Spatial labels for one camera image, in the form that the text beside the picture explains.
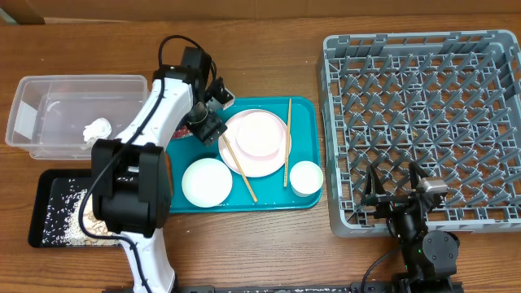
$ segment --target transparent bin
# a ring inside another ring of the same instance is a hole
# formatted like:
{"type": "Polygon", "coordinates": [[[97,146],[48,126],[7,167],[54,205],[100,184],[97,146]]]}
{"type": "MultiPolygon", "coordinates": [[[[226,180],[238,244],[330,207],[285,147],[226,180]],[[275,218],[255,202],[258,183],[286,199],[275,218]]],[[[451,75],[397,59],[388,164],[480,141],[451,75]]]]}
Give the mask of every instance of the transparent bin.
{"type": "Polygon", "coordinates": [[[83,130],[98,118],[125,129],[147,100],[142,76],[79,75],[24,77],[7,123],[6,143],[34,159],[89,160],[83,130]]]}

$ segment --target black tray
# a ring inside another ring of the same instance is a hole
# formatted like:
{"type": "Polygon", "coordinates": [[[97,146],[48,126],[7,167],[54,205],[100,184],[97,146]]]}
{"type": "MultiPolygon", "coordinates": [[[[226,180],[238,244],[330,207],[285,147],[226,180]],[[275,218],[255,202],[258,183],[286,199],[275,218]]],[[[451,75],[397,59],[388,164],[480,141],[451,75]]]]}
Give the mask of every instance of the black tray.
{"type": "Polygon", "coordinates": [[[35,248],[47,247],[103,247],[114,245],[67,245],[51,239],[64,234],[67,214],[78,199],[66,201],[67,194],[86,190],[91,185],[90,169],[50,169],[42,173],[38,182],[28,243],[35,248]],[[54,230],[50,236],[47,232],[54,230]]]}

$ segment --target wooden stick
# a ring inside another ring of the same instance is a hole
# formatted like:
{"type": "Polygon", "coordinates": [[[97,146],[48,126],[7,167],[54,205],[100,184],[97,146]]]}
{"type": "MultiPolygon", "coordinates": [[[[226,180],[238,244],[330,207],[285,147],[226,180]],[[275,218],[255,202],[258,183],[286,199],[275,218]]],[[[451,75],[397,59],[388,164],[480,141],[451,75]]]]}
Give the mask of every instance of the wooden stick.
{"type": "Polygon", "coordinates": [[[257,202],[257,197],[255,196],[255,193],[253,192],[253,189],[250,186],[250,182],[248,182],[246,175],[244,175],[244,171],[241,168],[241,165],[239,164],[239,160],[237,160],[237,157],[234,154],[234,150],[231,149],[230,142],[228,141],[228,138],[226,138],[226,135],[224,133],[222,134],[222,139],[225,141],[225,144],[228,147],[228,151],[230,151],[231,157],[234,158],[235,164],[237,165],[237,168],[239,169],[241,176],[243,176],[244,183],[246,183],[247,189],[250,190],[250,194],[253,197],[253,201],[257,202]]]}
{"type": "Polygon", "coordinates": [[[287,168],[290,160],[290,140],[291,140],[291,98],[290,106],[287,110],[287,131],[286,131],[286,159],[284,160],[284,187],[287,187],[287,168]]]}

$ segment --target wooden surface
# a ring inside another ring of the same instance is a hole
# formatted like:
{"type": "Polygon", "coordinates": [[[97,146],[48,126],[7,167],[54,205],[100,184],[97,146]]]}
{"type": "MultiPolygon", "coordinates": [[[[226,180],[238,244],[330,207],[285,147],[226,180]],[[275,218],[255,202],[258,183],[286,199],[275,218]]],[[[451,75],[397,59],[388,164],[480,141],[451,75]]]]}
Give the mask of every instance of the wooden surface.
{"type": "MultiPolygon", "coordinates": [[[[194,38],[211,53],[238,97],[301,95],[317,105],[315,64],[324,37],[505,28],[521,36],[521,15],[366,17],[351,19],[181,23],[71,24],[0,28],[0,136],[20,79],[50,74],[142,74],[155,70],[169,34],[194,38]]],[[[177,62],[185,43],[165,47],[177,62]]],[[[324,144],[318,116],[322,165],[324,144]]],[[[33,160],[0,145],[0,291],[99,292],[131,286],[118,248],[34,249],[27,244],[37,180],[48,168],[87,163],[33,160]]],[[[164,229],[182,285],[349,284],[394,247],[389,238],[338,238],[331,233],[324,190],[310,210],[171,216],[164,229]]],[[[519,291],[520,234],[464,234],[458,275],[467,292],[519,291]]],[[[402,271],[399,257],[370,278],[402,271]]]]}

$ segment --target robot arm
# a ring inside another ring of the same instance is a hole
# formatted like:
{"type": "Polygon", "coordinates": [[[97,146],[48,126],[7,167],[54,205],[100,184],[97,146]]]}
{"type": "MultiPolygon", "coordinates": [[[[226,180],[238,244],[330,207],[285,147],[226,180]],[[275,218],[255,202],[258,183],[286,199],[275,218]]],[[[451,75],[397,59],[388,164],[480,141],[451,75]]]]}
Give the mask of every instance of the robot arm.
{"type": "Polygon", "coordinates": [[[92,176],[103,175],[93,191],[94,215],[105,221],[109,231],[136,244],[140,264],[131,246],[120,241],[134,276],[134,293],[147,292],[145,282],[155,293],[174,289],[175,273],[167,258],[162,229],[173,196],[164,149],[183,125],[205,145],[217,141],[225,132],[217,111],[230,106],[234,96],[221,78],[205,90],[211,66],[208,54],[187,47],[181,65],[161,65],[154,73],[151,95],[130,126],[115,140],[98,140],[93,146],[92,176]],[[160,104],[154,111],[158,99],[160,104]],[[104,172],[152,111],[132,146],[104,172]],[[140,278],[139,265],[145,280],[140,278]]]}

